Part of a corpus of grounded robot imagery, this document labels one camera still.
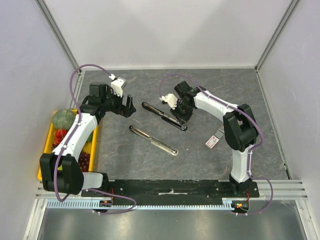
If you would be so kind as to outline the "red white staple box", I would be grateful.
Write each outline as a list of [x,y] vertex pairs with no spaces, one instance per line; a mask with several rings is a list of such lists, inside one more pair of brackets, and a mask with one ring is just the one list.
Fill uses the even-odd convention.
[[218,128],[218,130],[215,132],[214,135],[212,135],[210,137],[210,139],[205,143],[205,145],[210,148],[213,149],[214,146],[220,141],[220,139],[224,136],[225,131],[224,131],[224,127],[220,126]]

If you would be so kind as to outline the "silver and black stapler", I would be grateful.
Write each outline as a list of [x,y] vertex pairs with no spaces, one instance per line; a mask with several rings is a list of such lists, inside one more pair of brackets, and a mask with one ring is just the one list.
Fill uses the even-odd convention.
[[171,154],[172,156],[177,156],[179,154],[179,150],[176,149],[175,147],[172,147],[171,145],[168,145],[167,143],[165,143],[165,142],[159,140],[158,138],[152,136],[151,134],[149,134],[149,133],[147,133],[147,132],[145,132],[145,131],[137,128],[137,127],[135,127],[134,125],[130,125],[129,126],[129,130],[132,133],[134,133],[134,134],[136,134],[136,135],[148,140],[151,144],[153,144],[156,147],[162,149],[166,153]]

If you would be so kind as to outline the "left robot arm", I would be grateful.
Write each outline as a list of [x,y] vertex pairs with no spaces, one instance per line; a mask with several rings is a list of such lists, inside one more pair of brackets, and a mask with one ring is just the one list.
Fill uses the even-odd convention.
[[78,164],[87,139],[99,125],[107,112],[125,118],[136,112],[131,95],[123,104],[123,88],[126,81],[117,78],[110,85],[91,83],[77,111],[74,123],[61,143],[51,152],[40,157],[42,185],[45,191],[77,195],[82,190],[92,189],[99,197],[106,196],[110,185],[105,176],[98,172],[83,172]]

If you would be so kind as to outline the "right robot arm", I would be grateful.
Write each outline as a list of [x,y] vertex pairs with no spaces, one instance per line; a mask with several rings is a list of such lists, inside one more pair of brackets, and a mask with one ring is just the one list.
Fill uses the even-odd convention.
[[247,104],[236,105],[224,101],[202,87],[190,87],[182,81],[170,93],[161,97],[178,120],[187,122],[193,110],[200,109],[223,123],[224,138],[232,149],[232,169],[226,190],[235,197],[250,194],[257,189],[251,172],[251,154],[260,135],[252,109]]

